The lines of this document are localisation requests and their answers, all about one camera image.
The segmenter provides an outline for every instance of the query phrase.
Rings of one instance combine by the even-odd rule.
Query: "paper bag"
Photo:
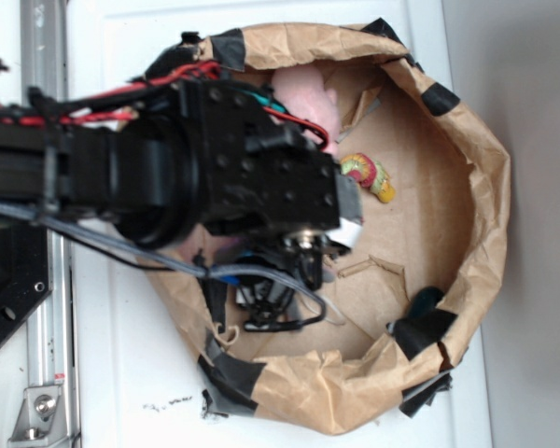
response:
[[[330,312],[333,323],[302,331],[246,333],[246,315],[232,300],[226,322],[215,322],[194,278],[150,274],[203,371],[210,412],[327,434],[397,405],[414,413],[444,386],[500,288],[508,154],[464,103],[424,74],[383,20],[263,24],[177,50],[181,59],[214,58],[258,85],[276,68],[314,63],[339,95],[341,156],[364,152],[381,161],[398,192],[382,204],[361,191],[364,232],[352,254],[331,264],[337,279],[322,291],[342,325]],[[411,297],[427,286],[445,297],[422,318],[405,317]]]

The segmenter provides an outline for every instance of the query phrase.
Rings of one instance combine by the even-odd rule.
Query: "metal bracket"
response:
[[[8,448],[50,447],[67,437],[62,388],[46,385],[25,389]]]

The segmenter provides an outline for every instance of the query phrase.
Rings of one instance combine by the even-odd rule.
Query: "black tape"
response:
[[[234,28],[221,35],[210,37],[214,59],[232,70],[245,70],[245,39],[243,31]]]
[[[221,350],[213,337],[210,337],[205,353],[214,363],[211,366],[204,357],[199,357],[199,367],[212,399],[208,412],[253,415],[258,404],[251,399],[251,394],[265,363],[231,357]]]
[[[404,317],[390,326],[390,332],[406,357],[411,360],[438,342],[455,321],[456,315],[433,310],[417,318]]]
[[[405,415],[414,417],[424,404],[431,406],[438,392],[450,390],[451,387],[452,376],[450,376],[450,373],[440,374],[421,385],[403,390],[404,401],[400,404],[399,409]]]
[[[382,37],[387,37],[388,39],[392,39],[395,42],[404,45],[397,36],[394,29],[390,25],[388,25],[387,21],[385,21],[381,17],[377,21],[373,21],[369,25],[365,26],[361,31],[364,33],[369,33],[370,35],[380,35]]]
[[[457,107],[460,103],[460,98],[442,86],[442,84],[436,82],[421,95],[421,101],[426,105],[431,115],[441,117]]]
[[[173,45],[165,49],[146,70],[146,78],[165,77],[175,68],[194,63],[199,49],[194,46]]]
[[[438,303],[443,299],[444,293],[438,287],[424,287],[411,301],[411,306],[407,311],[406,317],[416,319],[427,313],[431,313],[436,308]]]
[[[400,40],[399,36],[394,31],[390,25],[388,25],[387,21],[382,18],[379,18],[377,21],[373,21],[369,25],[365,26],[361,29],[363,33],[369,33],[370,35],[380,35],[381,37],[387,37],[390,40],[398,42],[399,44],[405,46],[402,41]],[[419,65],[411,53],[408,53],[404,56],[404,59],[409,63],[411,67],[417,67],[419,70],[423,72],[423,68]]]

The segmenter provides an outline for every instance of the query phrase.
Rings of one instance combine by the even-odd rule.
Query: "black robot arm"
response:
[[[214,62],[74,102],[38,89],[29,99],[28,108],[0,107],[2,202],[65,221],[97,217],[146,249],[182,242],[201,223],[248,242],[230,262],[271,266],[313,290],[322,256],[348,252],[347,233],[360,228],[356,184],[320,150],[324,143],[302,135],[307,128],[323,142],[325,132]],[[112,119],[126,124],[84,126]],[[276,322],[285,290],[274,292],[279,300],[249,282],[247,329],[299,326]]]

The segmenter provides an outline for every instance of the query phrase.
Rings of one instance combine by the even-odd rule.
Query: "toy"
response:
[[[336,140],[342,126],[338,110],[338,93],[324,89],[324,78],[312,64],[280,68],[272,77],[273,96],[288,111],[323,127],[329,134],[325,152],[338,157]],[[318,137],[307,131],[305,135],[319,142]]]
[[[343,175],[350,175],[361,187],[370,189],[382,203],[389,203],[394,199],[396,190],[390,184],[390,175],[380,162],[358,152],[343,157],[340,165]]]

